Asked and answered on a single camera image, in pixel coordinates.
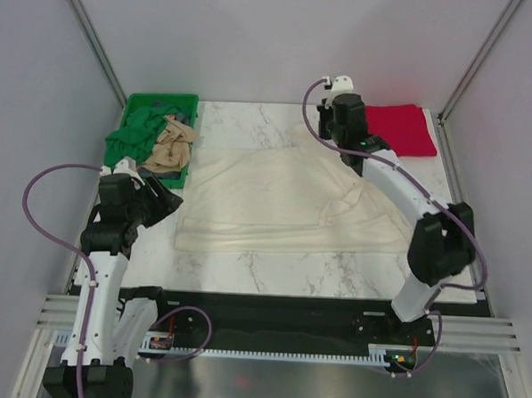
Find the cream t shirt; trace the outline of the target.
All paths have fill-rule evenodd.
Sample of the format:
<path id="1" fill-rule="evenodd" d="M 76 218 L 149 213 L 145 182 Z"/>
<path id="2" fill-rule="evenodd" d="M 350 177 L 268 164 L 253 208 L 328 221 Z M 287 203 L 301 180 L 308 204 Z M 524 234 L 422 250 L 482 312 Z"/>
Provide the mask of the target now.
<path id="1" fill-rule="evenodd" d="M 302 126 L 292 134 L 287 148 L 194 150 L 176 248 L 404 253 L 412 232 L 393 202 Z"/>

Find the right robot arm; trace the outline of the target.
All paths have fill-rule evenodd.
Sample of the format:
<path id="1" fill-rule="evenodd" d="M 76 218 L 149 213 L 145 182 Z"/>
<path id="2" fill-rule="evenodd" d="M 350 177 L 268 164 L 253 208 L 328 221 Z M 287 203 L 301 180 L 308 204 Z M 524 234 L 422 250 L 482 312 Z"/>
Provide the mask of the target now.
<path id="1" fill-rule="evenodd" d="M 333 141 L 342 162 L 384 193 L 413 227 L 406 254 L 410 276 L 392 300 L 394 313 L 382 321 L 384 336 L 402 343 L 414 333 L 413 321 L 427 312 L 444 281 L 473 263 L 472 209 L 464 202 L 434 199 L 409 175 L 387 142 L 369 133 L 359 95 L 332 91 L 317 111 L 320 139 Z"/>

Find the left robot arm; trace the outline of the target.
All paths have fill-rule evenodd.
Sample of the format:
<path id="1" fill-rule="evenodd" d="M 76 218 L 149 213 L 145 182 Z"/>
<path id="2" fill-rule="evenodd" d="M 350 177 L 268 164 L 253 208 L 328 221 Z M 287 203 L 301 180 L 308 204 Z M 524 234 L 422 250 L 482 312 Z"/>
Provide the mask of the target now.
<path id="1" fill-rule="evenodd" d="M 52 398 L 132 398 L 132 366 L 146 332 L 166 327 L 170 317 L 155 287 L 136 288 L 122 305 L 119 294 L 137 230 L 175 213 L 182 199 L 154 176 L 129 173 L 102 175 L 99 193 L 81 234 L 90 265 L 70 340 L 42 380 Z"/>

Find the green plastic bin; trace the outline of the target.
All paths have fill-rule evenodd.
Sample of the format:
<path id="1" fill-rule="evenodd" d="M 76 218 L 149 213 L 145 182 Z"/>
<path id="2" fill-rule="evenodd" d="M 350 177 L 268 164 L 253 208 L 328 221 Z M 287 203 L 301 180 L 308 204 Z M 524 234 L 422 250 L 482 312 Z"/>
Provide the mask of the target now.
<path id="1" fill-rule="evenodd" d="M 197 117 L 199 98 L 195 94 L 166 94 L 166 93 L 136 93 L 132 94 L 127 100 L 127 106 L 124 110 L 123 117 L 120 126 L 125 124 L 125 119 L 128 114 L 133 113 L 136 109 L 144 106 L 159 107 L 169 106 L 172 111 L 167 116 L 171 116 L 173 119 L 181 121 L 184 125 L 190 126 L 195 130 L 195 119 Z M 192 145 L 190 146 L 191 159 L 192 159 Z M 184 181 L 186 180 L 188 165 L 180 172 L 170 173 L 152 173 L 148 169 L 141 167 L 141 164 L 136 164 L 136 170 L 141 177 L 148 177 L 153 175 L 161 181 L 165 187 L 169 189 L 183 189 Z"/>

